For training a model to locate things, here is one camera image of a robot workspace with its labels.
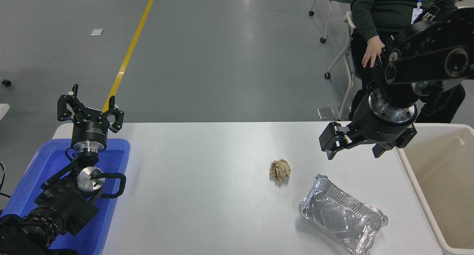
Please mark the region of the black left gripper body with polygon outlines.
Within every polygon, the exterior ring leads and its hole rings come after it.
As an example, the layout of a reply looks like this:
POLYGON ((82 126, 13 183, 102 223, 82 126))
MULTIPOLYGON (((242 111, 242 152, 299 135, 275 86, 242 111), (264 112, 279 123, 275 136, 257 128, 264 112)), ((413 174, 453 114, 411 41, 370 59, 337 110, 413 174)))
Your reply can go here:
POLYGON ((80 142, 98 142, 103 147, 107 145, 110 122, 103 120, 101 111, 78 112, 73 116, 73 132, 71 146, 80 142))

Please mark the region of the person's right hand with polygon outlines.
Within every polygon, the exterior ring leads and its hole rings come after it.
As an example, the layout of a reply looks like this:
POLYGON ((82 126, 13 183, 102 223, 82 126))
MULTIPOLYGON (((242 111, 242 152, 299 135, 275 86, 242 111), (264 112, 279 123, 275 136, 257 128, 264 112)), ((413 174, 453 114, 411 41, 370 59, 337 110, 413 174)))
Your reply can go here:
POLYGON ((362 66, 374 67, 375 60, 380 56, 385 44, 381 41, 379 36, 371 37, 366 43, 366 51, 362 58, 362 66))

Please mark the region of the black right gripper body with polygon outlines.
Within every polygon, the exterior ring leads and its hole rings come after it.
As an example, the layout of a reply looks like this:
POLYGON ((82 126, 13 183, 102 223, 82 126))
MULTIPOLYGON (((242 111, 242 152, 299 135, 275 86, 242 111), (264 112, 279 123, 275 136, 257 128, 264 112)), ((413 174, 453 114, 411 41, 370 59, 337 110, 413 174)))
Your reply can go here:
POLYGON ((396 139, 414 123, 417 115, 415 105, 396 108, 380 95, 365 95, 355 109, 351 123, 370 141, 388 142, 396 139))

